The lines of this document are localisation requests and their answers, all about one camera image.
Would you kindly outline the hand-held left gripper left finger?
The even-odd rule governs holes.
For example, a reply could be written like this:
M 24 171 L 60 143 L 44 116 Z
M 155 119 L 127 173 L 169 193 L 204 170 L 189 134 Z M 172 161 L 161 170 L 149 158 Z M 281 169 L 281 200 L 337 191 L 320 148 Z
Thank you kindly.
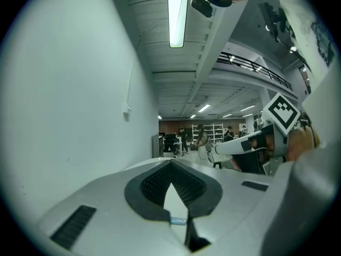
M 80 206 L 87 206 L 95 212 L 66 255 L 185 256 L 169 222 L 144 219 L 124 195 L 130 179 L 162 163 L 150 159 L 91 181 L 48 210 L 38 222 L 40 230 L 52 237 Z

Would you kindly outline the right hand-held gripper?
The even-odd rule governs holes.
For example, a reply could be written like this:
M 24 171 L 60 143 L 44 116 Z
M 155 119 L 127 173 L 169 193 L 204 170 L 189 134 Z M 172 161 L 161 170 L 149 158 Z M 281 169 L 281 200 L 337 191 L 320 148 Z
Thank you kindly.
M 237 170 L 253 174 L 275 174 L 286 162 L 289 132 L 299 118 L 299 111 L 278 93 L 265 106 L 255 132 L 215 146 L 219 155 L 232 155 Z M 266 148 L 266 136 L 274 136 L 274 151 Z

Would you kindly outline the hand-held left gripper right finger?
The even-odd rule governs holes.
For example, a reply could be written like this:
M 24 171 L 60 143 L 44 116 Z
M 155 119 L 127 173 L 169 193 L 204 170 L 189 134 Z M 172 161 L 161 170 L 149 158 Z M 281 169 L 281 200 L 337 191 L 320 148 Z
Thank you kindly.
M 213 169 L 182 159 L 171 159 L 172 215 L 186 214 L 183 245 L 170 256 L 261 256 L 266 225 L 253 211 L 261 202 L 271 177 Z

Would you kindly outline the person's right forearm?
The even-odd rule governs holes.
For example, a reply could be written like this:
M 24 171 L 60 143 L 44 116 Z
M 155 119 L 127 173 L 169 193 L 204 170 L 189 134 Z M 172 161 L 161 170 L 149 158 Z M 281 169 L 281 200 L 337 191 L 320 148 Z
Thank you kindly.
M 286 159 L 289 162 L 298 160 L 303 153 L 317 148 L 320 139 L 313 127 L 301 127 L 291 130 L 288 137 Z

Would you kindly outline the white storage shelf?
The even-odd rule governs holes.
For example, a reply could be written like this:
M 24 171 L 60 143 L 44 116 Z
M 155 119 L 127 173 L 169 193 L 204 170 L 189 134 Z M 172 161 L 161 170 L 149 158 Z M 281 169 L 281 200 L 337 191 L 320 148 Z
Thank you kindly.
M 196 141 L 199 137 L 199 131 L 197 125 L 192 125 L 192 137 L 193 141 Z M 223 123 L 204 125 L 204 131 L 210 137 L 212 143 L 223 142 L 224 140 L 224 127 Z

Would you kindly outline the group of ceiling strip lights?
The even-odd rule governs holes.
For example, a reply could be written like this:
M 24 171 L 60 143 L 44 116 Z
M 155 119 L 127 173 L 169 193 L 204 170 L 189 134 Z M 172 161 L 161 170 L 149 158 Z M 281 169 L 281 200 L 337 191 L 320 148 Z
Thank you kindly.
M 155 75 L 163 120 L 240 117 L 260 102 L 261 68 L 222 53 L 212 70 L 196 81 L 192 73 Z

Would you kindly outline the black computer monitor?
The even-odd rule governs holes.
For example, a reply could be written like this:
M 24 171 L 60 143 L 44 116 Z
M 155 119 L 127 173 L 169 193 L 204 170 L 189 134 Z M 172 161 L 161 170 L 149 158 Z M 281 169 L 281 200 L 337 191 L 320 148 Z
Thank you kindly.
M 174 145 L 178 143 L 178 138 L 175 133 L 165 134 L 164 137 L 164 152 L 174 152 Z

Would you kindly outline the grey cabinet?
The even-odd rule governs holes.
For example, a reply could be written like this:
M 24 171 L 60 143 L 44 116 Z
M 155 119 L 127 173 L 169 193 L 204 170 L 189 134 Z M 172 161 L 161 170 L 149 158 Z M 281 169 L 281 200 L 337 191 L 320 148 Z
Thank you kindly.
M 159 158 L 164 156 L 164 145 L 163 145 L 163 136 L 162 135 L 154 135 L 152 136 L 152 157 Z

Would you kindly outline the black balcony railing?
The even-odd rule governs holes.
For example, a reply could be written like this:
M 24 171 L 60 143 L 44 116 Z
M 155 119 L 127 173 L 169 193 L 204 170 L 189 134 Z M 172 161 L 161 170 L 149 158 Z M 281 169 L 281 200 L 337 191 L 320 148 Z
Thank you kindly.
M 268 68 L 260 65 L 259 63 L 253 62 L 249 59 L 243 58 L 238 55 L 234 55 L 227 52 L 221 52 L 219 57 L 216 60 L 217 63 L 223 63 L 226 65 L 236 66 L 239 68 L 243 68 L 260 75 L 263 75 L 269 78 L 272 81 L 279 83 L 280 85 L 286 87 L 289 90 L 293 90 L 292 86 L 289 82 L 287 82 L 284 78 L 269 70 Z

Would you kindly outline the long ceiling light panel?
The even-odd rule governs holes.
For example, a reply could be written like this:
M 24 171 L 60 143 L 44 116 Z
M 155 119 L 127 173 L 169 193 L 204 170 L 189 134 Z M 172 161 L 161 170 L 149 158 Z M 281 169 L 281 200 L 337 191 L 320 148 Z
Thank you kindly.
M 184 45 L 188 0 L 167 0 L 170 48 Z

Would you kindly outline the person's white printed shirt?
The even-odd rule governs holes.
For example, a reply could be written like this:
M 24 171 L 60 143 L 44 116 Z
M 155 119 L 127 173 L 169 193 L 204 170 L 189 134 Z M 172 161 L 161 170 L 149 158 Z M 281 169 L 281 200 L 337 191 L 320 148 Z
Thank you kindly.
M 293 42 L 310 69 L 310 85 L 322 82 L 341 90 L 341 53 L 327 25 L 308 0 L 279 0 L 293 29 Z

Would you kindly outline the white wall junction box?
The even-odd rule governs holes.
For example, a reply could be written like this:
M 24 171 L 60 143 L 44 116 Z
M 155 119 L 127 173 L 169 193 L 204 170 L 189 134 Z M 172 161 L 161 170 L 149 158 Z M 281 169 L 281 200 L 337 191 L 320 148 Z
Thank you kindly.
M 128 103 L 122 104 L 122 112 L 123 112 L 124 121 L 128 122 L 132 113 L 132 109 L 128 105 Z

